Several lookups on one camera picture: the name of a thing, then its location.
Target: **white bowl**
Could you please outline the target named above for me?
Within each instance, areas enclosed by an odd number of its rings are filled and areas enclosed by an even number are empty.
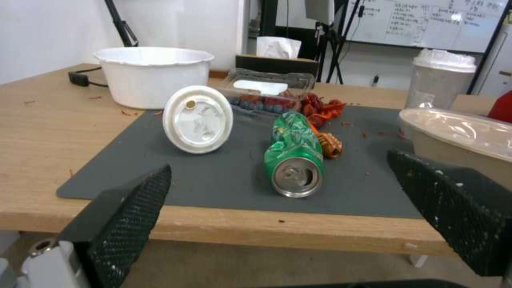
[[[404,109],[417,155],[470,167],[512,191],[512,126],[452,111]]]
[[[178,90],[206,85],[208,52],[179,48],[122,47],[94,53],[115,102],[140,109],[163,109]]]

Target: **plastic cup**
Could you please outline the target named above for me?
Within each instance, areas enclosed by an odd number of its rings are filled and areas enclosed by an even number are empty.
[[[406,108],[450,109],[476,70],[473,57],[444,50],[423,49],[413,64]]]

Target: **power adapter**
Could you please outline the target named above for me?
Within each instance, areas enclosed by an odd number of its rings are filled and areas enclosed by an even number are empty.
[[[82,87],[87,87],[89,85],[108,87],[108,85],[105,85],[105,84],[100,84],[100,83],[89,81],[89,77],[85,74],[82,74],[85,72],[96,71],[99,69],[101,69],[101,67],[96,67],[96,68],[87,69],[87,70],[74,71],[74,72],[68,72],[69,82],[71,82],[72,84],[78,85],[78,86],[82,86]]]

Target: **plastic container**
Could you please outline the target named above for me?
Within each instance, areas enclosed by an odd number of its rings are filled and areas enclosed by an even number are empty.
[[[423,49],[413,65],[406,108],[450,109],[476,71],[475,58],[444,50]]]
[[[216,89],[242,109],[282,114],[298,111],[314,83],[314,76],[308,73],[277,74],[235,68]]]
[[[512,125],[434,109],[404,109],[400,119],[417,155],[473,168],[512,191]]]
[[[177,91],[162,115],[165,134],[179,149],[202,154],[219,148],[233,127],[233,111],[224,95],[206,86]]]
[[[208,52],[179,48],[108,48],[94,53],[115,102],[132,108],[163,109],[176,91],[206,85]]]

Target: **white lid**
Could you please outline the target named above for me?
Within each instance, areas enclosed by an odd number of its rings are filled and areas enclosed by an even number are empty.
[[[219,91],[188,86],[165,105],[163,128],[171,142],[189,153],[208,153],[220,147],[233,127],[233,111]]]
[[[400,119],[435,139],[512,162],[512,126],[508,123],[425,108],[404,109]]]
[[[419,52],[419,55],[414,58],[413,64],[416,66],[460,73],[474,73],[477,69],[474,57],[437,49],[423,49]]]

